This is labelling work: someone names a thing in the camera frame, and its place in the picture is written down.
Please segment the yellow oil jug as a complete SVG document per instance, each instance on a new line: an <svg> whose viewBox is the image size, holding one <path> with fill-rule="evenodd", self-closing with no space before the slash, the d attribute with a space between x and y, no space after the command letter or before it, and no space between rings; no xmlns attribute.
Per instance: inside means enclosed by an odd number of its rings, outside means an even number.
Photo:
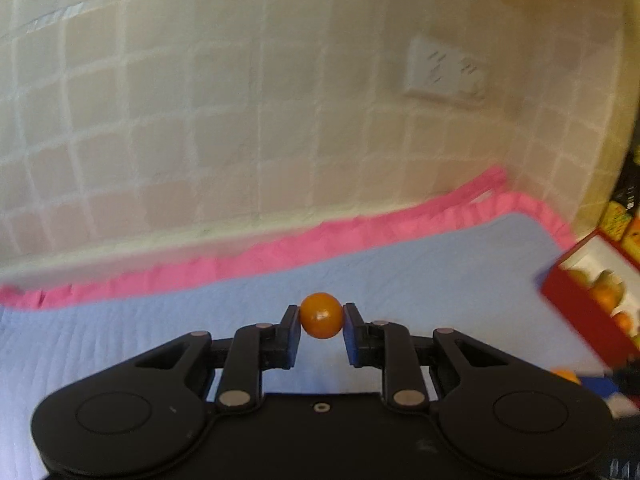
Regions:
<svg viewBox="0 0 640 480"><path fill-rule="evenodd" d="M620 244L632 258L639 260L639 209L627 210L622 204L609 202L599 222L600 230Z"/></svg>

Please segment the kiwi at box left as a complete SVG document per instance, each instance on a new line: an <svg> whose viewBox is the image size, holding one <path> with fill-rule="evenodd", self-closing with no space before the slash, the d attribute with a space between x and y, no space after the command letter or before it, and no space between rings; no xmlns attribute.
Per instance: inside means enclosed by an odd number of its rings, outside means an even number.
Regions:
<svg viewBox="0 0 640 480"><path fill-rule="evenodd" d="M582 288L585 289L590 289L591 285L592 285L592 281L590 280L590 277L588 275L588 273L584 270L580 270L577 268L570 268L570 269L566 269L565 273L579 286L582 286Z"/></svg>

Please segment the dark soy sauce bottle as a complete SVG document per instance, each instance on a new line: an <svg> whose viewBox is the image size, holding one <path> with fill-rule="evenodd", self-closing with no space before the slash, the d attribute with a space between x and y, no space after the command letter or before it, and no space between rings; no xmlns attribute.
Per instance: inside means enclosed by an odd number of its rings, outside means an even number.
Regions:
<svg viewBox="0 0 640 480"><path fill-rule="evenodd" d="M630 150L626 155L612 200L632 216L639 207L639 155L636 150Z"/></svg>

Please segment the red white fruit box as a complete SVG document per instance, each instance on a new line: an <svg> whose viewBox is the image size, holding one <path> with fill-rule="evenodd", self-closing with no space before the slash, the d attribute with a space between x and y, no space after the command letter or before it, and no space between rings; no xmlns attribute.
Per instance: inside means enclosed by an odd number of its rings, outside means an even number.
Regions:
<svg viewBox="0 0 640 480"><path fill-rule="evenodd" d="M594 231L539 278L541 295L608 367L639 356L639 263Z"/></svg>

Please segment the white wall power socket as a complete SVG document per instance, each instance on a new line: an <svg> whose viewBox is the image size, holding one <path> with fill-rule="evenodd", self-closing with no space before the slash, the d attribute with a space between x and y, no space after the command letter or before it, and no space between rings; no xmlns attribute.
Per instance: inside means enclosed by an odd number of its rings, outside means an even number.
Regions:
<svg viewBox="0 0 640 480"><path fill-rule="evenodd" d="M414 98L480 106L487 77L483 60L446 42L415 36L409 42L402 90Z"/></svg>

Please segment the pink and lavender mat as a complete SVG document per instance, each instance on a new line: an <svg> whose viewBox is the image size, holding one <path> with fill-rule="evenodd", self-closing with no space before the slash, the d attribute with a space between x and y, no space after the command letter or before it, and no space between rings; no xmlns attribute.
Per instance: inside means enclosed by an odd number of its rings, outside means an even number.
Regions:
<svg viewBox="0 0 640 480"><path fill-rule="evenodd" d="M44 474L30 437L49 393L194 330L229 337L327 292L368 320L427 335L449 326L544 368L602 370L540 296L573 245L545 203L491 168L392 214L320 224L227 258L164 264L88 283L1 291L1 474Z"/></svg>

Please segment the small orange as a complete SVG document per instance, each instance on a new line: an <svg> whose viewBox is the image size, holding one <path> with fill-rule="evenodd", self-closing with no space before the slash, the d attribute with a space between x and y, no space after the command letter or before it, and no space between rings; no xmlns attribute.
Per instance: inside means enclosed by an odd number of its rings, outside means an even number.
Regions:
<svg viewBox="0 0 640 480"><path fill-rule="evenodd" d="M344 310L334 296L326 292L315 292L300 304L299 321L309 336L330 339L344 326Z"/></svg>

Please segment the large orange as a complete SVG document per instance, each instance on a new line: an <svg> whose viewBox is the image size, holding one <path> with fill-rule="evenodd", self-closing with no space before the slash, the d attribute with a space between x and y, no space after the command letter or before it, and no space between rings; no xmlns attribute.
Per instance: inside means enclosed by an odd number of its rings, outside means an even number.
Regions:
<svg viewBox="0 0 640 480"><path fill-rule="evenodd" d="M621 287L593 286L589 289L592 299L607 314L611 314L622 302L626 289Z"/></svg>

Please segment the medium orange in box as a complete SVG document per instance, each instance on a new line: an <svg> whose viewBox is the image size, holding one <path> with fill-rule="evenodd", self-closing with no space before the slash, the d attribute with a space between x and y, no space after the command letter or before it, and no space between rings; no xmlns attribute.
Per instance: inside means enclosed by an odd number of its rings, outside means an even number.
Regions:
<svg viewBox="0 0 640 480"><path fill-rule="evenodd" d="M630 336L634 332L634 320L628 312L620 311L615 313L612 316L612 321L627 336Z"/></svg>

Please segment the large kiwi with sticker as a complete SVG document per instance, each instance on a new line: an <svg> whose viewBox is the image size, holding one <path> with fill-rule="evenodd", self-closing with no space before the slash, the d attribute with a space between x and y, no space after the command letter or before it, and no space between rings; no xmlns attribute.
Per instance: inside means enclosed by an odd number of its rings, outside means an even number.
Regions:
<svg viewBox="0 0 640 480"><path fill-rule="evenodd" d="M593 282L593 286L625 287L624 281L612 270L603 270Z"/></svg>

